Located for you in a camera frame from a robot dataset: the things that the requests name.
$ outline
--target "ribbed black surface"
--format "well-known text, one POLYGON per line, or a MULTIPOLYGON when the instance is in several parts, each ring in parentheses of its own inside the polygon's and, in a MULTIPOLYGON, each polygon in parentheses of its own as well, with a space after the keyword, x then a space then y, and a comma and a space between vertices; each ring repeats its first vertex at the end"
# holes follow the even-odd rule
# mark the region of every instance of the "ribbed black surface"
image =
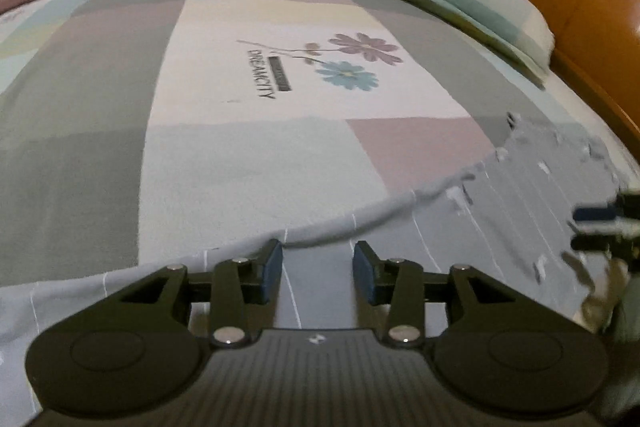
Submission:
POLYGON ((586 413, 553 422, 493 417, 451 396, 415 352, 369 330, 265 331, 257 344, 215 354, 183 395, 108 421, 47 411, 34 427, 595 427, 586 413), (326 340, 314 344, 317 334, 326 340))

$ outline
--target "gray stripe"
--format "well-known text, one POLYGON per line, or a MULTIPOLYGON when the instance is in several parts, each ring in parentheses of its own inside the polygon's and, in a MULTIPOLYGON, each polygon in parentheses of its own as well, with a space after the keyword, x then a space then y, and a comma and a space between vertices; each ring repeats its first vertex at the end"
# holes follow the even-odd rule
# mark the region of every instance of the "gray stripe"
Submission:
POLYGON ((137 264, 146 123, 183 3, 88 1, 2 97, 0 285, 137 264))
POLYGON ((505 119, 508 112, 534 122, 549 122, 523 92, 446 22, 402 0, 353 1, 394 35, 478 122, 495 146, 503 145, 511 133, 505 119))

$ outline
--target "purple flower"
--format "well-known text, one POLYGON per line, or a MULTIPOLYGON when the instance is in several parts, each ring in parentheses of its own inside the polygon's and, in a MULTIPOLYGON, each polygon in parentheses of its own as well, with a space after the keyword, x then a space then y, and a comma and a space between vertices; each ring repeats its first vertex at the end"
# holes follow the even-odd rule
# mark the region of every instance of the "purple flower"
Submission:
POLYGON ((340 46, 342 53, 350 55, 362 54, 365 60, 369 62, 375 62, 380 59, 389 66, 395 66, 396 62, 402 62, 402 58, 394 57, 386 52, 394 52, 398 49, 398 46, 393 44, 387 44, 383 39, 372 39, 364 33, 358 33, 356 40, 352 37, 344 35, 342 33, 336 33, 336 39, 329 39, 331 44, 340 46))

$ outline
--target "patchwork bedding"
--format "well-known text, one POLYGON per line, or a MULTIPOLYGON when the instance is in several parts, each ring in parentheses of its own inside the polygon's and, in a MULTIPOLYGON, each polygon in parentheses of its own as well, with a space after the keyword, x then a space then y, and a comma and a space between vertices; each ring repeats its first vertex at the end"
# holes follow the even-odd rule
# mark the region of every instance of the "patchwork bedding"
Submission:
POLYGON ((207 270, 270 237, 279 327, 379 322, 351 287, 357 239, 427 270, 473 264, 572 317, 607 263, 570 253, 571 208, 626 180, 571 114, 402 0, 13 7, 0 426, 38 408, 22 365, 39 331, 169 261, 207 270))

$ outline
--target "metal rivet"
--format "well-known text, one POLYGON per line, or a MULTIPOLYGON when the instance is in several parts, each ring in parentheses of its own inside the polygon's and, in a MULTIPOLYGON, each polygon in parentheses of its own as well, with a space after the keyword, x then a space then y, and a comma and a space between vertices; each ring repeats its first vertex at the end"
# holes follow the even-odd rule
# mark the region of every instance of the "metal rivet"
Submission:
POLYGON ((235 344, 244 339, 244 331, 235 326, 225 326, 214 331, 213 338, 222 344, 235 344))
POLYGON ((413 326, 403 324, 389 330, 389 336, 398 342, 413 342, 420 338, 420 330, 413 326))

